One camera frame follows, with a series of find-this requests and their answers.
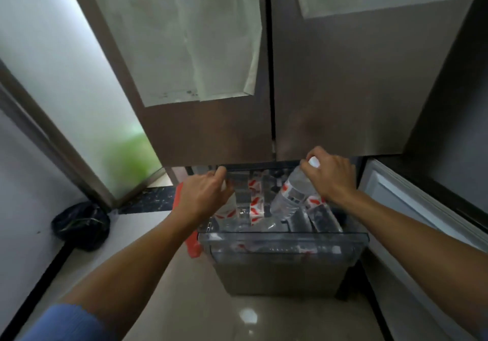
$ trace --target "blue sleeve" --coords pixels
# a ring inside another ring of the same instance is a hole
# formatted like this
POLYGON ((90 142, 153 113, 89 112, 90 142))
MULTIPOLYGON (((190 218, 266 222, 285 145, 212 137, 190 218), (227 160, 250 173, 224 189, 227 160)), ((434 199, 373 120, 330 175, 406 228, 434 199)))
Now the blue sleeve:
POLYGON ((115 333, 80 306, 53 305, 19 341, 116 341, 115 333))

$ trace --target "forearm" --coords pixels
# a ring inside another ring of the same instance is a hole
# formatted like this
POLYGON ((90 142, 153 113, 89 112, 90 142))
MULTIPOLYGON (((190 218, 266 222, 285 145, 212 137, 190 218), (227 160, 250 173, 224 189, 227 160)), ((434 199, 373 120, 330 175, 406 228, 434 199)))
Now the forearm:
POLYGON ((488 256, 357 191, 340 203, 425 292, 474 334, 488 310, 488 256))
POLYGON ((61 302, 80 305, 123 338, 149 301, 171 258, 195 228, 175 210, 84 278, 61 302))

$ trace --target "black bag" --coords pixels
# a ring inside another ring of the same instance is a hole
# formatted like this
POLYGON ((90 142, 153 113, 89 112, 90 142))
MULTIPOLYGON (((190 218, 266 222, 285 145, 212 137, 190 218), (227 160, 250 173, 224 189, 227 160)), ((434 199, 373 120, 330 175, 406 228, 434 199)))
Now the black bag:
POLYGON ((51 222, 54 235, 84 251, 99 248, 110 232, 110 219, 97 204, 81 202, 73 205, 51 222))

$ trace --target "white bottle cap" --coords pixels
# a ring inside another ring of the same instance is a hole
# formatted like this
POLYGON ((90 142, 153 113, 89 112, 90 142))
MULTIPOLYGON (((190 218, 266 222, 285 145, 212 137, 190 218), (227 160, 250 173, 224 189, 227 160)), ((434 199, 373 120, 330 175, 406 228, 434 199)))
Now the white bottle cap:
POLYGON ((308 163, 309 163, 310 165, 312 165, 313 167, 315 167, 315 168, 317 168, 317 167, 319 167, 319 166, 320 166, 319 159, 318 159, 318 158, 316 158, 315 156, 314 156, 314 157, 312 157, 311 159, 309 159, 309 160, 308 160, 308 163))

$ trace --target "hand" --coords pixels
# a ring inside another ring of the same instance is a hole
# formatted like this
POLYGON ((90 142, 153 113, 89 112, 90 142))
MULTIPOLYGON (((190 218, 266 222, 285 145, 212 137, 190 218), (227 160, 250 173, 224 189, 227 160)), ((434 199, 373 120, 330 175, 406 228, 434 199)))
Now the hand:
POLYGON ((356 167, 351 165, 349 159, 332 156, 322 147, 315 147, 302 160, 300 168, 310 179, 315 190, 328 201, 342 205, 345 198, 356 192, 356 167), (318 168, 307 161, 315 156, 320 161, 318 168))
POLYGON ((234 187, 226 182, 222 190, 227 170, 219 166, 217 171, 205 175, 192 175, 183 182, 178 210, 184 212, 189 223, 196 227, 210 218, 234 193, 234 187))

